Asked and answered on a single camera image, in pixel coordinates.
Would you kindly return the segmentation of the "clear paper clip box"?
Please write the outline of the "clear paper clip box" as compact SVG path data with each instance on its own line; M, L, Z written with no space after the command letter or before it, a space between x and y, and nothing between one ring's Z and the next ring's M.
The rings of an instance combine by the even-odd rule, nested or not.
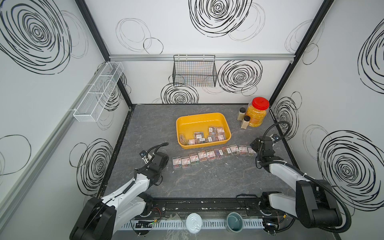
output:
M213 149L206 150L206 154L209 161L213 161L217 159L216 153Z
M200 162L204 162L208 160L207 153L204 150L198 152L198 157Z
M198 153L192 153L189 155L190 157L190 161L191 161L191 165L197 165L200 163L200 159L199 159L199 155Z
M191 167L191 160L190 160L189 156L181 157L181 161L182 161L182 168L183 169Z
M225 154L222 149L214 149L217 159L225 157Z
M232 151L231 151L231 149L230 149L229 146L224 146L224 147L222 148L222 151L223 151L225 157L228 157L228 156L231 156L231 155L232 155Z
M173 169L179 169L182 167L182 160L180 156L176 156L172 158Z
M239 147L237 145L230 145L230 149L231 149L233 156L240 154L240 150L239 150Z
M249 155L249 153L248 153L248 147L245 146L245 145L241 145L241 146L239 146L239 153L240 153L240 155L242 155L242 156L248 156L248 155Z
M257 152L255 150L253 150L250 146L247 147L248 149L248 155L249 156L257 156Z

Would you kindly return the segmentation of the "yellow plastic storage tray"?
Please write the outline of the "yellow plastic storage tray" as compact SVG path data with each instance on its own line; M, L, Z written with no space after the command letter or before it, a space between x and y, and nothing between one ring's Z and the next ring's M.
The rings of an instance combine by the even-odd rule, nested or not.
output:
M226 139L223 141L195 145L184 145L181 143L180 135L184 135L187 140L192 140L194 138L194 132L203 132L204 137L207 138L209 136L209 126L223 127ZM221 113L206 113L179 117L176 120L176 132L178 144L185 150L225 145L232 138L232 133L227 120Z

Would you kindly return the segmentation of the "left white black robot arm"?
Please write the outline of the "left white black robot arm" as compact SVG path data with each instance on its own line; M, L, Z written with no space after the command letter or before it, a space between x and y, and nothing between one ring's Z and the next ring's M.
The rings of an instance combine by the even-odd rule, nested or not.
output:
M154 153L151 160L136 170L134 177L113 193L85 204L75 223L71 240L110 240L129 220L145 212L150 197L145 193L159 181L169 156Z

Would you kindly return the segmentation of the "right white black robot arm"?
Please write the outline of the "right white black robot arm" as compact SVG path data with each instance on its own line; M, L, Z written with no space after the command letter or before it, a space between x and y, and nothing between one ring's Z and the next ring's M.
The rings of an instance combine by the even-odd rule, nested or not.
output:
M275 155L270 138L256 138L250 147L257 153L256 164L291 187L295 196L280 192L264 192L260 211L281 211L310 229L318 228L331 233L344 233L352 225L347 205L337 196L325 180L314 179Z

